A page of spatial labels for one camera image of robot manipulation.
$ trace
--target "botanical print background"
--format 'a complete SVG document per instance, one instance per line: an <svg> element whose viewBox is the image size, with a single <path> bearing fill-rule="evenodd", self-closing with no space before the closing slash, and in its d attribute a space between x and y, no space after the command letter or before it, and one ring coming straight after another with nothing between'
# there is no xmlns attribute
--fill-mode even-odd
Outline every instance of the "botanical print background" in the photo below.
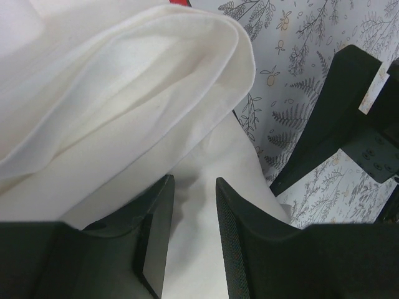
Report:
<svg viewBox="0 0 399 299"><path fill-rule="evenodd" d="M191 0L239 21L257 65L255 84L235 109L271 183L287 163L336 51L355 44L383 65L360 109L367 112L399 56L399 0ZM377 184L339 151L279 196L292 225L373 222L395 188Z"/></svg>

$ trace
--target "fern leaf illustration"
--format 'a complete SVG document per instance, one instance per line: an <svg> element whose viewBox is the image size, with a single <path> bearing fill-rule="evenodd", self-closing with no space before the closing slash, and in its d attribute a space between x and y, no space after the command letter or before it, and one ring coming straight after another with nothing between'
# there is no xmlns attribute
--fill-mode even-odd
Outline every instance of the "fern leaf illustration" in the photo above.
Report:
<svg viewBox="0 0 399 299"><path fill-rule="evenodd" d="M387 21L384 21L381 16L377 16L376 12L369 12L365 17L365 20L361 24L362 31L360 33L360 38L364 38L363 48L373 55L376 54L375 46L377 45L378 40L380 39L378 33L384 27Z"/></svg>
<svg viewBox="0 0 399 299"><path fill-rule="evenodd" d="M324 221L326 220L327 216L329 215L331 208L335 206L337 203L337 200L339 198L340 191L338 189L335 190L334 196L332 199L328 201L328 203L325 205L324 210L322 211L322 217L321 219Z"/></svg>
<svg viewBox="0 0 399 299"><path fill-rule="evenodd" d="M290 131L288 133L283 132L283 134L274 136L269 135L267 138L272 144L278 146L279 148L290 151L293 147L295 147L298 141L298 135L298 133L293 133Z"/></svg>
<svg viewBox="0 0 399 299"><path fill-rule="evenodd" d="M254 41L260 31L262 30L263 22L262 21L257 21L255 25L252 27L252 35L251 35L251 41Z"/></svg>
<svg viewBox="0 0 399 299"><path fill-rule="evenodd" d="M331 14L331 16L329 17L329 19L331 20L331 23L333 24L333 25L337 25L338 24L338 21L339 21L339 16L338 16L338 9L337 9L337 7L338 7L338 2L339 2L340 0L331 0L331 4L332 4L332 14Z"/></svg>
<svg viewBox="0 0 399 299"><path fill-rule="evenodd" d="M239 118L239 123L241 127L244 129L244 132L248 135L249 139L255 141L254 135L250 132L254 132L256 130L256 123L259 123L259 118L256 116L256 112L262 111L259 108L255 108L254 102L262 100L261 97L253 98L251 94L247 94L247 104L243 109L243 113Z"/></svg>
<svg viewBox="0 0 399 299"><path fill-rule="evenodd" d="M329 173L328 175L324 176L324 179L322 181L324 190L327 190L331 184L333 184L334 182L336 182L336 180L338 180L338 178L341 178L343 176L343 174L340 171L341 169L336 169L331 173Z"/></svg>
<svg viewBox="0 0 399 299"><path fill-rule="evenodd" d="M309 97L309 103L314 104L320 95L323 83L315 78L305 79L301 82L291 84L290 87L301 89Z"/></svg>
<svg viewBox="0 0 399 299"><path fill-rule="evenodd" d="M391 26L388 30L388 33L381 38L380 44L380 49L377 50L377 53L379 54L383 49L388 50L391 46L392 41L395 40L395 37L398 35L398 28L397 28L397 21L398 21L398 16L396 15L392 19Z"/></svg>
<svg viewBox="0 0 399 299"><path fill-rule="evenodd" d="M385 6L385 17L392 17L398 12L399 0L389 0Z"/></svg>
<svg viewBox="0 0 399 299"><path fill-rule="evenodd" d="M229 1L227 3L224 3L224 4L220 5L218 7L218 10L219 11L228 11L228 10L233 9L233 8L234 8L234 2Z"/></svg>
<svg viewBox="0 0 399 299"><path fill-rule="evenodd" d="M264 157L268 165L276 168L277 170L282 169L288 162L289 155L288 154L280 154L279 156L270 157L266 155Z"/></svg>
<svg viewBox="0 0 399 299"><path fill-rule="evenodd" d="M273 182L277 178L278 175L279 175L278 173L271 174L270 176L266 176L265 180L268 182Z"/></svg>
<svg viewBox="0 0 399 299"><path fill-rule="evenodd" d="M323 38L325 37L325 22L324 19L327 17L327 5L328 0L324 1L322 7L318 8L318 15L315 17L313 12L306 16L306 22L304 22L303 27L299 26L297 31L298 37L304 39L302 47L294 45L292 48L292 53L289 57L290 64L288 66L289 73L294 77L302 75L304 72L304 65L306 62L306 57L309 54L309 46L307 45L308 40L313 40L313 33L317 34L316 44L321 45Z"/></svg>
<svg viewBox="0 0 399 299"><path fill-rule="evenodd" d="M276 7L270 2L270 0L266 4L265 10L265 20L264 20L264 27L268 28L273 17L273 12L276 11Z"/></svg>
<svg viewBox="0 0 399 299"><path fill-rule="evenodd" d="M295 110L291 107L291 109L287 109L282 113L273 111L272 116L283 126L288 126L289 128L296 130L303 130L311 113L312 109L310 109L310 103L303 103L301 106L300 104L297 104Z"/></svg>
<svg viewBox="0 0 399 299"><path fill-rule="evenodd" d="M353 203L356 196L359 195L360 192L362 192L363 187L367 183L368 179L369 179L368 174L365 171L363 171L362 175L360 176L360 182L352 190L351 197L348 203L349 206L351 205L351 203Z"/></svg>
<svg viewBox="0 0 399 299"><path fill-rule="evenodd" d="M323 79L325 79L327 77L327 74L329 73L329 64L319 51L317 51L317 56L319 56L320 63L322 64Z"/></svg>

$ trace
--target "leaf sketch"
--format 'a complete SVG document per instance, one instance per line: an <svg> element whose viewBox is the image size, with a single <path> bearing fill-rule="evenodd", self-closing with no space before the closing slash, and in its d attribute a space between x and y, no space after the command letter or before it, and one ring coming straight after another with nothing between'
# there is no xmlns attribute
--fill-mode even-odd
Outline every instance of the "leaf sketch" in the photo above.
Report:
<svg viewBox="0 0 399 299"><path fill-rule="evenodd" d="M237 21L251 11L251 16L249 17L248 23L244 26L244 29L251 38L251 41L254 41L263 27L269 27L276 7L271 0L267 0L266 3L263 0L243 0L243 3L237 6L234 6L233 1L229 1L220 5L218 10L223 11L223 14Z"/></svg>
<svg viewBox="0 0 399 299"><path fill-rule="evenodd" d="M266 176L265 179L268 182L273 182L277 178L278 175L279 175L278 173L274 173L274 174L272 174L270 176Z"/></svg>
<svg viewBox="0 0 399 299"><path fill-rule="evenodd" d="M305 92L305 94L309 97L309 103L311 105L315 104L317 99L319 98L320 92L323 87L323 83L321 80L315 80L315 77L305 79L301 82L297 82L291 84L290 87L301 89Z"/></svg>
<svg viewBox="0 0 399 299"><path fill-rule="evenodd" d="M340 173L340 175L338 175L338 178L340 179L330 194L327 194L326 189L322 188L323 193L321 197L313 203L312 207L309 210L309 218L306 219L301 225L306 226L314 222L326 220L331 211L331 208L335 206L341 194L339 186L345 174L346 172L343 174Z"/></svg>
<svg viewBox="0 0 399 299"><path fill-rule="evenodd" d="M262 111L259 108L255 108L254 102L262 100L262 98L257 97L253 98L251 94L247 94L247 104L245 105L243 112L238 120L241 127L244 129L244 132L247 134L249 139L255 141L255 136L253 132L256 130L256 123L259 123L259 118L256 116L256 112Z"/></svg>
<svg viewBox="0 0 399 299"><path fill-rule="evenodd" d="M399 57L399 42L397 43L397 46L395 50L393 50L392 55L391 55L391 62L396 60Z"/></svg>
<svg viewBox="0 0 399 299"><path fill-rule="evenodd" d="M341 173L341 169L337 168L333 170L331 173L327 174L324 176L324 179L322 181L323 184L323 192L328 190L331 184L335 183L338 178L342 177L343 174Z"/></svg>
<svg viewBox="0 0 399 299"><path fill-rule="evenodd" d="M327 74L329 73L330 66L319 51L317 51L317 56L319 56L320 63L322 64L323 79L325 79L327 78Z"/></svg>
<svg viewBox="0 0 399 299"><path fill-rule="evenodd" d="M306 57L309 54L309 46L307 45L308 40L313 41L313 33L316 33L315 42L317 45L321 45L321 42L325 36L325 17L327 17L326 4L328 0L325 0L324 5L318 8L318 15L313 16L313 11L306 16L306 22L304 21L303 27L300 26L297 31L298 38L303 38L304 43L299 48L297 45L292 48L292 53L289 57L289 73L293 76L301 75L304 72L304 66Z"/></svg>
<svg viewBox="0 0 399 299"><path fill-rule="evenodd" d="M276 29L280 29L281 31L287 30L289 24L289 16L291 15L292 11L288 11L287 13L282 10L282 17L280 18L280 23L277 25Z"/></svg>
<svg viewBox="0 0 399 299"><path fill-rule="evenodd" d="M340 2L341 0L331 0L331 4L332 4L332 14L329 17L329 19L331 20L331 24L333 25L337 25L338 21L339 21L339 16L338 16L338 2Z"/></svg>
<svg viewBox="0 0 399 299"><path fill-rule="evenodd" d="M384 9L385 17L392 17L395 13L398 12L398 8L399 0L389 0Z"/></svg>
<svg viewBox="0 0 399 299"><path fill-rule="evenodd" d="M374 222L375 219L372 219L371 215L373 214L373 211L376 210L376 201L371 202L368 204L367 211L362 217L362 222Z"/></svg>
<svg viewBox="0 0 399 299"><path fill-rule="evenodd" d="M307 121L310 118L310 114L312 113L312 107L310 103L308 104L297 104L295 106L291 106L284 112L273 111L273 118L278 121L283 126L288 126L289 128L296 129L302 131Z"/></svg>
<svg viewBox="0 0 399 299"><path fill-rule="evenodd" d="M369 54L380 57L383 50L388 50L392 41L398 37L399 0L389 0L384 8L385 18L377 12L369 12L362 22L360 38L363 48Z"/></svg>
<svg viewBox="0 0 399 299"><path fill-rule="evenodd" d="M359 204L357 207L355 207L355 210L352 214L352 216L350 216L350 218L354 218L354 217L362 217L366 212L366 209L364 208L363 204Z"/></svg>
<svg viewBox="0 0 399 299"><path fill-rule="evenodd" d="M324 161L313 170L314 179L305 183L304 198L301 200L301 202L298 202L298 200L294 201L294 205L292 206L291 223L297 221L309 211L310 207L308 205L308 201L312 196L315 196L317 194L317 191L319 191L320 186L318 186L317 183L319 182L321 175L327 169L327 165L328 161Z"/></svg>
<svg viewBox="0 0 399 299"><path fill-rule="evenodd" d="M282 134L277 134L273 136L268 135L267 138L272 144L290 152L295 148L295 145L297 144L299 139L299 134L290 131L288 133L283 132Z"/></svg>
<svg viewBox="0 0 399 299"><path fill-rule="evenodd" d="M288 154L280 154L279 156L270 157L266 155L264 157L269 166L276 168L277 170L282 169L288 162Z"/></svg>
<svg viewBox="0 0 399 299"><path fill-rule="evenodd" d="M360 197L358 199L359 202L365 202L368 199L374 199L378 194L378 190L380 189L381 185L376 183L368 182L363 186L362 191L360 192Z"/></svg>
<svg viewBox="0 0 399 299"><path fill-rule="evenodd" d="M363 171L362 175L360 176L360 181L352 189L348 205L351 205L356 196L358 196L362 192L363 187L366 183L368 183L368 180L370 180L370 176L365 171Z"/></svg>

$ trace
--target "screw hole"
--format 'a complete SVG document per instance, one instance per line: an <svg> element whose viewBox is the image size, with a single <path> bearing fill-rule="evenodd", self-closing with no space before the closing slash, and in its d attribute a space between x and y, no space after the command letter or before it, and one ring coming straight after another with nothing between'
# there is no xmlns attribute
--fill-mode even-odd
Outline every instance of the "screw hole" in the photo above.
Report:
<svg viewBox="0 0 399 299"><path fill-rule="evenodd" d="M370 156L375 156L375 153L374 153L374 150L372 150L371 148L369 148L368 150L367 150L367 153L370 155Z"/></svg>
<svg viewBox="0 0 399 299"><path fill-rule="evenodd" d="M375 137L375 141L379 144L379 145L383 145L384 141L381 139L381 137L377 136Z"/></svg>
<svg viewBox="0 0 399 299"><path fill-rule="evenodd" d="M389 165L385 165L385 169L387 170L387 171L389 171L390 173L392 173L393 172L393 169L392 169L392 167L391 166L389 166Z"/></svg>
<svg viewBox="0 0 399 299"><path fill-rule="evenodd" d="M374 167L376 170L382 170L382 166L379 165L378 163L374 163Z"/></svg>
<svg viewBox="0 0 399 299"><path fill-rule="evenodd" d="M106 228L107 225L103 222L93 222L89 224L84 230L100 230Z"/></svg>
<svg viewBox="0 0 399 299"><path fill-rule="evenodd" d="M362 155L366 160L370 160L370 156L367 153L363 153Z"/></svg>

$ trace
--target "fabric fold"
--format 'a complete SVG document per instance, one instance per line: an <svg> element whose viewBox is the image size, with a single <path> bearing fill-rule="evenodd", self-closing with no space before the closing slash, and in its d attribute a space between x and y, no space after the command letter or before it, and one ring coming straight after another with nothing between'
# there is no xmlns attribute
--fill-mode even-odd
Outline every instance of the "fabric fold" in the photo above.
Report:
<svg viewBox="0 0 399 299"><path fill-rule="evenodd" d="M174 5L44 61L1 94L0 219L56 220L131 168L136 188L113 203L95 197L97 212L71 224L106 216L183 159L245 96L254 71L238 23ZM137 179L141 161L148 175Z"/></svg>

